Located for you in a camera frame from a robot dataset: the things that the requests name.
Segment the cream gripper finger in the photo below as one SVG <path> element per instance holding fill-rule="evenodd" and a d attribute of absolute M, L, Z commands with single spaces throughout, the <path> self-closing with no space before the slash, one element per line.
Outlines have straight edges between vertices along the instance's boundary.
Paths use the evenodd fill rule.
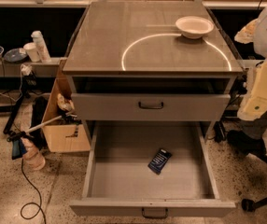
<path fill-rule="evenodd" d="M 244 96 L 237 117 L 252 121 L 267 111 L 267 60 L 248 74 L 247 93 Z"/>
<path fill-rule="evenodd" d="M 252 43 L 256 30 L 256 24 L 257 19 L 250 21 L 235 35 L 234 40 L 242 44 Z"/>

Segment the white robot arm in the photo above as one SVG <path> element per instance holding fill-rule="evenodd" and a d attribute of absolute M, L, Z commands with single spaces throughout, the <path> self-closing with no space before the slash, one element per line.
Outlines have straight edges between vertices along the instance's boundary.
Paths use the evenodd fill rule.
<path fill-rule="evenodd" d="M 242 120 L 259 119 L 267 111 L 267 6 L 237 33 L 234 40 L 244 44 L 252 42 L 254 51 L 265 58 L 250 75 L 246 96 L 237 113 Z"/>

